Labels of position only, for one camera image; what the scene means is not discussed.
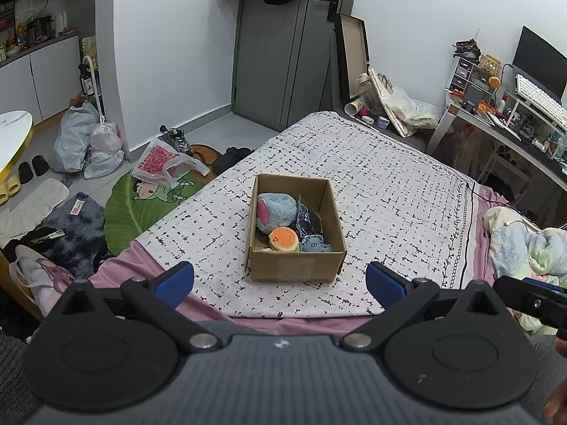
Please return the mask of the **person's right hand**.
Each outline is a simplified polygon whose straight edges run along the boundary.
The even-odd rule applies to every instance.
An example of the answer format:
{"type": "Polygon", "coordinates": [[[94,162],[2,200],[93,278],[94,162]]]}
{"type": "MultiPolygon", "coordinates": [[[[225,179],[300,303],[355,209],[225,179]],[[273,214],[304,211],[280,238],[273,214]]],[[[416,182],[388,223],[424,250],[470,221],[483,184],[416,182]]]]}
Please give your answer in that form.
{"type": "Polygon", "coordinates": [[[566,341],[551,342],[545,361],[542,363],[542,379],[547,399],[542,418],[553,424],[566,423],[566,341]]]}

